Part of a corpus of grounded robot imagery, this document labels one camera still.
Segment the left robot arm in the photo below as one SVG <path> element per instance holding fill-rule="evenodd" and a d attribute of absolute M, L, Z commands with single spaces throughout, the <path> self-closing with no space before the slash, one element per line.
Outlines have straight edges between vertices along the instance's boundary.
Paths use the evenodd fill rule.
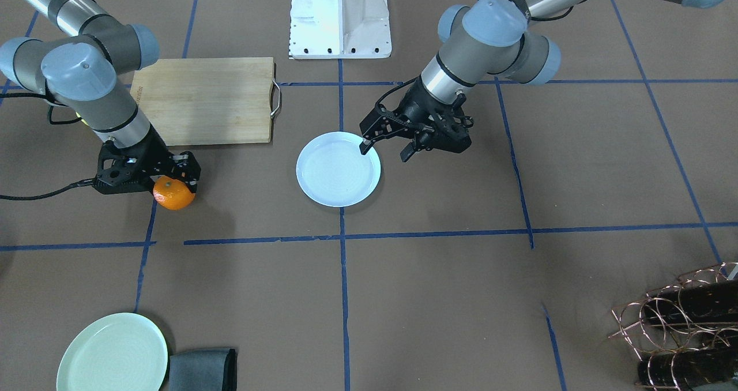
<path fill-rule="evenodd" d="M 442 42 L 421 74 L 408 82 L 395 110 L 377 101 L 361 121 L 366 155 L 379 141 L 404 138 L 400 158 L 437 149 L 461 153 L 471 146 L 474 125 L 464 114 L 469 91 L 486 75 L 519 84 L 540 85 L 553 78 L 561 52 L 553 40 L 529 30 L 533 22 L 563 18 L 588 0 L 477 0 L 449 7 L 438 23 Z M 662 0 L 685 7 L 710 8 L 725 0 Z"/>

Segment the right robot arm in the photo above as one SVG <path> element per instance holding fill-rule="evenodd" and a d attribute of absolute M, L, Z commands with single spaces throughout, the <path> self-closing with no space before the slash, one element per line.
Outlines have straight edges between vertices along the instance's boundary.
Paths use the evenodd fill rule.
<path fill-rule="evenodd" d="M 44 42 L 18 37 L 2 45 L 2 73 L 51 108 L 68 107 L 103 142 L 92 186 L 101 194 L 153 192 L 166 176 L 195 194 L 201 168 L 194 154 L 172 154 L 119 76 L 150 67 L 159 43 L 144 25 L 124 25 L 95 0 L 25 0 L 66 34 Z"/>

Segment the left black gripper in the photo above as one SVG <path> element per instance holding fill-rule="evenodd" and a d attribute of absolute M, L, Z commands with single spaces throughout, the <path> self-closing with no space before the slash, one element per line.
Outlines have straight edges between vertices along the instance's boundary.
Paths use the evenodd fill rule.
<path fill-rule="evenodd" d="M 361 121 L 359 152 L 367 155 L 380 140 L 401 137 L 411 140 L 400 152 L 403 163 L 421 151 L 461 153 L 471 146 L 468 129 L 474 126 L 473 119 L 461 108 L 464 102 L 466 94 L 456 92 L 451 104 L 443 104 L 417 79 L 401 99 L 398 114 L 376 104 Z"/>

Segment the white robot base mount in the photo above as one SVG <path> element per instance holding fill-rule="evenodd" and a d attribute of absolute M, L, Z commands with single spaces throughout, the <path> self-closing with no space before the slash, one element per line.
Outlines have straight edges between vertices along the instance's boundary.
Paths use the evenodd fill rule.
<path fill-rule="evenodd" d="M 388 0 L 291 0 L 288 57 L 388 58 Z"/>

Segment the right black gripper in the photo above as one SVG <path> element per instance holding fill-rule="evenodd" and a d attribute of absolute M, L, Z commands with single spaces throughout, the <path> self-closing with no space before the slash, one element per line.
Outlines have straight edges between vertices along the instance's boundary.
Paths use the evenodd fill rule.
<path fill-rule="evenodd" d="M 166 175 L 184 182 L 196 194 L 201 167 L 193 152 L 172 155 L 156 129 L 149 129 L 139 143 L 118 148 L 111 140 L 103 143 L 98 157 L 94 188 L 101 194 L 151 192 L 153 176 Z"/>

